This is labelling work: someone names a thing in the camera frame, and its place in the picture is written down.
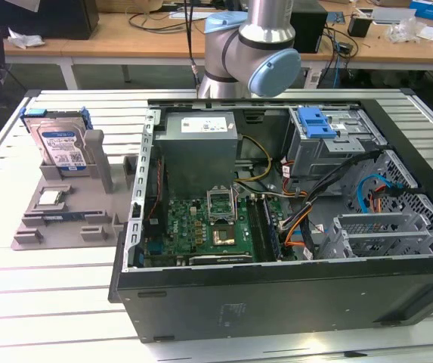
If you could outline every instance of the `circuit board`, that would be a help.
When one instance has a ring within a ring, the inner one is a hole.
[[[228,200],[212,201],[211,213],[228,210]],[[236,203],[236,221],[211,224],[207,199],[170,200],[167,231],[162,238],[147,242],[146,254],[153,262],[177,256],[235,255],[245,254],[254,259],[252,229],[247,213],[249,199],[240,198]],[[272,223],[278,225],[283,219],[280,201],[269,198]]]

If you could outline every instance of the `slotted table surface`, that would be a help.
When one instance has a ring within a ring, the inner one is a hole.
[[[122,304],[107,301],[115,247],[18,251],[12,236],[41,176],[41,157],[22,107],[89,109],[110,162],[136,154],[149,98],[193,98],[190,90],[46,91],[24,98],[0,132],[0,361],[433,361],[433,315],[413,327],[179,343],[140,342]],[[433,113],[398,90],[294,90],[291,98],[374,98],[433,166]]]

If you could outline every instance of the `hard drive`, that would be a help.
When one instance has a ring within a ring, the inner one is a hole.
[[[88,175],[94,160],[85,149],[85,131],[92,129],[90,115],[80,111],[51,112],[23,109],[21,119],[42,152],[43,164],[56,166],[61,175]]]

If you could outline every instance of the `floor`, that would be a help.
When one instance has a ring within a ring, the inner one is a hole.
[[[189,67],[161,67],[161,66],[130,66],[129,71],[133,81],[124,83],[119,66],[76,66],[75,72],[81,88],[110,89],[110,88],[193,88],[193,81]],[[60,69],[52,65],[16,64],[11,72],[27,89],[66,89]],[[350,81],[342,86],[358,88],[368,87],[365,82],[359,82],[360,74],[352,73]],[[408,87],[415,90],[418,96],[433,109],[433,73],[424,76],[407,72],[371,72],[369,74],[373,87],[400,88]],[[333,75],[329,74],[322,87],[332,87]],[[295,81],[293,88],[303,87],[303,74]],[[13,113],[24,96],[25,90],[11,77],[5,82],[0,93],[0,129]]]

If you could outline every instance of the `desk leg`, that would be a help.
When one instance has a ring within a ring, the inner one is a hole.
[[[321,66],[311,65],[305,77],[304,88],[316,89],[319,85],[320,76],[322,76],[322,70]]]
[[[132,80],[131,80],[131,74],[128,72],[128,66],[122,65],[120,67],[122,68],[122,74],[124,75],[124,82],[130,83]]]
[[[72,58],[63,58],[59,64],[62,69],[63,79],[65,79],[66,89],[79,89],[79,84],[73,72]]]

